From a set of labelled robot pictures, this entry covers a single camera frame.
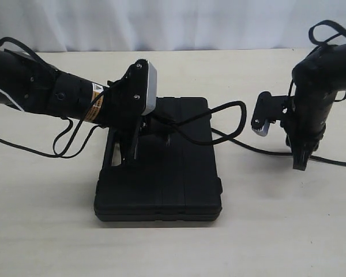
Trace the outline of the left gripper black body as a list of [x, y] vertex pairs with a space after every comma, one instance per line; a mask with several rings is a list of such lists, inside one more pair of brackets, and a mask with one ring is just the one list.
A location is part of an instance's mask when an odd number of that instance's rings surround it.
[[107, 82], [103, 102], [106, 125], [117, 135], [122, 164], [131, 164], [136, 160], [139, 133], [145, 117], [149, 115], [135, 116], [127, 106], [126, 82], [130, 67], [119, 80]]

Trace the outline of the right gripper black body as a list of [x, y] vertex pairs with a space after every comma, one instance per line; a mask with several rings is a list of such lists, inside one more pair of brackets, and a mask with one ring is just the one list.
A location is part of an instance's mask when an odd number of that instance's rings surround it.
[[270, 124], [280, 122], [291, 149], [293, 169], [305, 170], [326, 129], [326, 105], [321, 99], [273, 96], [268, 102]]

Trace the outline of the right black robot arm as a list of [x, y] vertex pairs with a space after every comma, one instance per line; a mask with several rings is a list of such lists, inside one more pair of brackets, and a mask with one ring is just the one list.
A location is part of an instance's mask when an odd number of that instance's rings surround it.
[[251, 127], [259, 136], [266, 136], [270, 124], [279, 121], [287, 135], [293, 168], [304, 171], [324, 136], [337, 94], [346, 91], [346, 44], [308, 55], [293, 68], [292, 82], [292, 96], [273, 96], [269, 91], [259, 94]]

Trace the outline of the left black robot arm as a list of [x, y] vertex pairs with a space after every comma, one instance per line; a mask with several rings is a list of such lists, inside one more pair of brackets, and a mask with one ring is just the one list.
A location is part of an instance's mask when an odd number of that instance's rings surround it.
[[146, 59], [136, 60], [119, 80], [102, 85], [30, 55], [0, 50], [0, 104], [69, 121], [61, 136], [71, 130], [74, 119], [114, 129], [128, 155], [134, 154], [140, 136], [155, 132], [151, 113], [156, 92], [157, 70]]

